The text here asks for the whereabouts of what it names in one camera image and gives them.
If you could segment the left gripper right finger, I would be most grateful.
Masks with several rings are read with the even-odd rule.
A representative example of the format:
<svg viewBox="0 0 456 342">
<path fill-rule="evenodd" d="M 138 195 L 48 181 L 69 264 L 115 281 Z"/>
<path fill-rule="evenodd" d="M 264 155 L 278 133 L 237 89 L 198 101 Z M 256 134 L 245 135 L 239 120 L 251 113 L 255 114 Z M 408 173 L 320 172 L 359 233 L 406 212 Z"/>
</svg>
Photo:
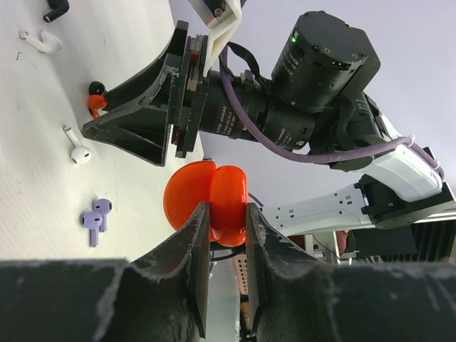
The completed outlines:
<svg viewBox="0 0 456 342">
<path fill-rule="evenodd" d="M 258 341 L 453 341 L 455 265 L 327 264 L 246 212 L 252 331 Z"/>
</svg>

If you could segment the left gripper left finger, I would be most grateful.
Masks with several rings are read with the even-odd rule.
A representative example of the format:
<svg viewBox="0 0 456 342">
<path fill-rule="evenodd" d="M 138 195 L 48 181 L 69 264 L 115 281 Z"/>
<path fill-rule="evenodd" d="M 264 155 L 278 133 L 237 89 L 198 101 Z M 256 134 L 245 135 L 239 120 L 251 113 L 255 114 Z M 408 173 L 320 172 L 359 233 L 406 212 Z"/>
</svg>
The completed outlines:
<svg viewBox="0 0 456 342">
<path fill-rule="evenodd" d="M 209 205 L 135 261 L 1 263 L 3 341 L 198 341 L 206 336 Z"/>
</svg>

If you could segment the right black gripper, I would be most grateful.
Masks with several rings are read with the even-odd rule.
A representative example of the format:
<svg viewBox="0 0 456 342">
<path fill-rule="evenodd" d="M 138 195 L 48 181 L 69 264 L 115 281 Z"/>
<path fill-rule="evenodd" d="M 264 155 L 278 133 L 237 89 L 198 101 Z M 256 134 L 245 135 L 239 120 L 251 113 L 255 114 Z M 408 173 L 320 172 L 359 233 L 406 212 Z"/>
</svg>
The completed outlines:
<svg viewBox="0 0 456 342">
<path fill-rule="evenodd" d="M 155 166 L 165 165 L 170 124 L 175 156 L 194 151 L 209 79 L 203 75 L 208 37 L 188 35 L 189 24 L 178 21 L 167 53 L 105 94 L 107 105 L 97 119 L 85 123 L 83 137 L 112 145 Z M 168 109 L 162 105 L 118 108 L 144 93 L 169 64 L 171 76 Z"/>
</svg>

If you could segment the orange earbud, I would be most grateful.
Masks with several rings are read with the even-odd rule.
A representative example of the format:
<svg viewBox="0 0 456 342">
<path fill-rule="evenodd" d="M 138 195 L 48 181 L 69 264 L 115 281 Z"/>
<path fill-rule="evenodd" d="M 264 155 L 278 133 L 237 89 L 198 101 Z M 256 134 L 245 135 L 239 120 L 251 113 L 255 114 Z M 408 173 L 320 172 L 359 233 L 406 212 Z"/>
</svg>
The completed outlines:
<svg viewBox="0 0 456 342">
<path fill-rule="evenodd" d="M 103 110 L 108 104 L 107 100 L 102 95 L 90 95 L 88 98 L 87 106 L 90 112 L 90 115 L 93 119 L 100 117 L 99 110 Z"/>
</svg>

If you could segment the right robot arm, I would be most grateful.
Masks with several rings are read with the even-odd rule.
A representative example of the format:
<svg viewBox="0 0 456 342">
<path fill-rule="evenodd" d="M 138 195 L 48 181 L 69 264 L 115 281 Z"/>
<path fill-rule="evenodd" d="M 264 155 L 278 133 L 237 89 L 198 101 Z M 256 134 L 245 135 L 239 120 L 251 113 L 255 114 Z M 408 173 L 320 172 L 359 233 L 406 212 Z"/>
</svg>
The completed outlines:
<svg viewBox="0 0 456 342">
<path fill-rule="evenodd" d="M 429 149 L 401 135 L 366 95 L 380 60 L 366 33 L 322 11 L 302 14 L 271 78 L 246 48 L 190 36 L 178 21 L 166 49 L 112 90 L 89 85 L 85 138 L 163 166 L 169 144 L 184 158 L 199 132 L 256 141 L 286 159 L 359 172 L 331 196 L 265 209 L 283 232 L 392 229 L 455 205 Z"/>
</svg>

